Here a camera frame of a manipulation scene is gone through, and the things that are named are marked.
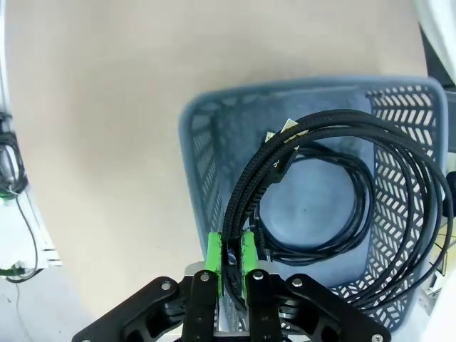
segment beige tabletop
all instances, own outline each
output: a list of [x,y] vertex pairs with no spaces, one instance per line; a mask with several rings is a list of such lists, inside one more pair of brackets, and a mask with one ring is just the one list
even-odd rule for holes
[[7,1],[11,109],[38,207],[94,316],[202,259],[177,120],[196,95],[425,74],[402,0]]

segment gray-blue basket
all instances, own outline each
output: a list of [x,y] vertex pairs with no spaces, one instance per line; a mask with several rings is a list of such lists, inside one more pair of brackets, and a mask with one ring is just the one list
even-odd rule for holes
[[[264,142],[266,132],[280,130],[288,118],[344,108],[363,110],[395,123],[445,169],[447,105],[440,84],[430,78],[309,78],[202,95],[187,107],[179,129],[204,253],[208,233],[222,228],[236,181]],[[306,273],[346,298],[371,284],[397,252],[405,228],[405,181],[392,156],[370,142],[347,137],[322,143],[357,155],[373,173],[377,202],[370,234],[353,251],[317,264],[275,265],[284,278]],[[261,201],[261,217],[277,239],[309,247],[337,234],[352,210],[353,196],[352,183],[343,168],[319,160],[300,162],[267,190]],[[422,214],[423,204],[416,200],[415,206]],[[419,237],[421,217],[414,220],[412,239],[397,267],[408,258],[408,251]],[[402,289],[416,276],[405,281]],[[403,322],[410,302],[407,296],[379,309],[372,317],[393,331]],[[228,328],[235,329],[236,315],[227,298],[224,306]]]

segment screw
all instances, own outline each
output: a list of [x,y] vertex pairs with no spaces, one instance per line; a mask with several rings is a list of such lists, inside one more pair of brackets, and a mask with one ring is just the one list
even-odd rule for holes
[[254,279],[255,280],[262,280],[263,279],[263,274],[260,271],[256,271],[254,273]]
[[292,284],[294,287],[301,287],[301,286],[302,286],[302,280],[300,280],[300,278],[295,278],[295,279],[293,279],[293,281],[291,282],[291,284]]
[[165,282],[162,284],[162,290],[168,291],[169,289],[171,289],[171,284],[170,284],[168,281],[165,281]]
[[379,333],[376,333],[374,336],[372,336],[372,342],[383,342],[383,336],[381,336]]
[[202,281],[208,281],[209,280],[209,274],[203,273],[200,277]]

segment perforated basket side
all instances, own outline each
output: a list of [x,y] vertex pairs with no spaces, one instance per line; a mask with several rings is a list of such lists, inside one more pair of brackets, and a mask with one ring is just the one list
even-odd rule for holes
[[[421,85],[407,85],[384,88],[367,93],[373,114],[382,120],[394,123],[419,142],[427,155],[435,159],[440,155],[440,127],[442,115],[438,115],[439,101],[435,89]],[[337,286],[333,292],[347,298],[372,284],[381,272],[392,262],[405,230],[407,218],[405,180],[397,162],[390,153],[375,147],[375,189],[377,202],[374,223],[371,230],[368,264],[364,278],[343,286]],[[414,204],[416,213],[413,228],[406,242],[405,251],[400,255],[392,274],[397,274],[401,264],[408,258],[423,225],[423,201],[420,198],[416,178],[412,176]],[[398,289],[407,289],[420,275],[417,269]],[[379,309],[371,316],[391,331],[402,323],[410,305],[410,296],[405,296],[384,309]]]

